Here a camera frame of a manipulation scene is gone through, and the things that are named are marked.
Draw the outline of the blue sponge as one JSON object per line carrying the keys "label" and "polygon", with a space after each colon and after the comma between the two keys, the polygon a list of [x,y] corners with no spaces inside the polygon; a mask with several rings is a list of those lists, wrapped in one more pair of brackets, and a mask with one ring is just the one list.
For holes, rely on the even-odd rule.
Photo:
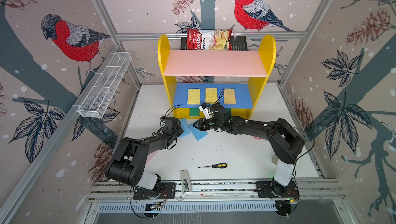
{"label": "blue sponge", "polygon": [[181,128],[183,130],[183,133],[179,136],[179,138],[182,138],[182,137],[190,135],[191,131],[190,131],[189,127],[188,127],[186,119],[183,118],[183,119],[180,120],[180,122],[181,122]]}
{"label": "blue sponge", "polygon": [[203,138],[205,138],[208,135],[208,133],[206,131],[200,131],[199,129],[195,128],[193,126],[193,124],[189,124],[188,128],[190,129],[192,135],[194,136],[194,138],[197,141],[202,140]]}

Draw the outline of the light green foam sponge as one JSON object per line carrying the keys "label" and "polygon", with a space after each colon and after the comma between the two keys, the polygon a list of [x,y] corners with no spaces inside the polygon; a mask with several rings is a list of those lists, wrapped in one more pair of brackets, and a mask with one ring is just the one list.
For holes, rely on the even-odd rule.
{"label": "light green foam sponge", "polygon": [[190,117],[199,117],[200,116],[200,110],[198,108],[190,108],[189,116]]}

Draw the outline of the yellow cellulose sponge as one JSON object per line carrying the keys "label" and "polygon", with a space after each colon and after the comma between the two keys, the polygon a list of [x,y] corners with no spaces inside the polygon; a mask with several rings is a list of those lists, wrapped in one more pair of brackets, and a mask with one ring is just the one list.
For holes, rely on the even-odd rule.
{"label": "yellow cellulose sponge", "polygon": [[217,88],[206,88],[205,89],[205,102],[214,104],[218,100],[218,89]]}

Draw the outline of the pale yellow sponge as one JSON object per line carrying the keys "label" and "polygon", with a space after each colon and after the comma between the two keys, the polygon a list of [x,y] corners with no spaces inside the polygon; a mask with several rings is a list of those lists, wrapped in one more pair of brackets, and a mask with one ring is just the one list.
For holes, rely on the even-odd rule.
{"label": "pale yellow sponge", "polygon": [[233,88],[226,88],[224,90],[224,104],[234,105],[236,104],[236,92]]}

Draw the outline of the dark green scouring sponge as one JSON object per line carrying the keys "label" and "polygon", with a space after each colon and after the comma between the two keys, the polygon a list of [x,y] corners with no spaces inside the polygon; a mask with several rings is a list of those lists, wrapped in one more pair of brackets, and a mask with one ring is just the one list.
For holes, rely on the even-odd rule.
{"label": "dark green scouring sponge", "polygon": [[232,110],[230,108],[226,108],[225,110],[228,113],[228,115],[232,116]]}

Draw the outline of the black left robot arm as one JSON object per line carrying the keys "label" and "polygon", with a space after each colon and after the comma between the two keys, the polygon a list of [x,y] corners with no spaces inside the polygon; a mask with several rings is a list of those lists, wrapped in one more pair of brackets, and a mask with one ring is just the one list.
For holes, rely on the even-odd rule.
{"label": "black left robot arm", "polygon": [[159,150],[172,149],[183,131],[179,119],[163,116],[161,127],[151,136],[140,139],[123,138],[105,169],[105,177],[158,195],[161,177],[145,170],[148,156]]}

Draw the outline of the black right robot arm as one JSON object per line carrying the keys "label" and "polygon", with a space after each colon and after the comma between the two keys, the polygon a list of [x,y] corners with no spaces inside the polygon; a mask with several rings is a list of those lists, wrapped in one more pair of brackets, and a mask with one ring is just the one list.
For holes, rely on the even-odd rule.
{"label": "black right robot arm", "polygon": [[292,177],[298,156],[305,146],[302,136],[285,119],[255,121],[240,116],[231,116],[219,104],[200,106],[204,118],[193,123],[200,131],[215,130],[233,135],[249,135],[267,140],[277,157],[276,171],[270,184],[275,196],[285,196],[291,188]]}

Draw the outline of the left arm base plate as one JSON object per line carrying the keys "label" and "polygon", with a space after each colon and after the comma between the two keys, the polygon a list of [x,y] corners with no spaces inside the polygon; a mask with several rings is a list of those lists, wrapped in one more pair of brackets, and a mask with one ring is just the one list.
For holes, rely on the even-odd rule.
{"label": "left arm base plate", "polygon": [[142,187],[135,187],[133,190],[134,200],[166,200],[174,199],[176,183],[161,182],[157,183],[152,190]]}

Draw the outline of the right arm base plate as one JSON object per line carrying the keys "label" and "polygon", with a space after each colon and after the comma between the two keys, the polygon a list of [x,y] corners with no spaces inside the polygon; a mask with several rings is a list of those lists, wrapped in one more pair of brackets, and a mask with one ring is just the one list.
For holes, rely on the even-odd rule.
{"label": "right arm base plate", "polygon": [[296,183],[291,180],[287,186],[282,186],[275,180],[256,181],[256,192],[259,198],[299,198]]}

